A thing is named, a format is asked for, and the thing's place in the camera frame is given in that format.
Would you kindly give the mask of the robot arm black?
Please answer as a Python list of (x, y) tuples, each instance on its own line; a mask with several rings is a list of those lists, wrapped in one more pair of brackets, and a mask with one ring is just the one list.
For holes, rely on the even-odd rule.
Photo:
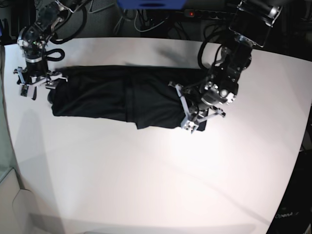
[(198, 69), (152, 66), (76, 66), (48, 101), (57, 117), (107, 118), (134, 123), (138, 129), (180, 127), (204, 131), (206, 121), (224, 117), (221, 104), (232, 103), (242, 71), (251, 63), (254, 46), (263, 47), (281, 12), (280, 0), (243, 0), (218, 47), (211, 66), (197, 54)]
[[(37, 97), (37, 88), (44, 86), (55, 89), (60, 79), (68, 80), (61, 72), (51, 71), (49, 61), (61, 61), (65, 57), (62, 49), (46, 50), (48, 42), (63, 44), (75, 38), (85, 27), (87, 21), (86, 0), (55, 0), (40, 9), (36, 21), (21, 30), (17, 44), (23, 52), (26, 67), (13, 71), (18, 74), (19, 95), (33, 100)], [(77, 11), (82, 12), (82, 24), (66, 39), (56, 40), (55, 34)]]

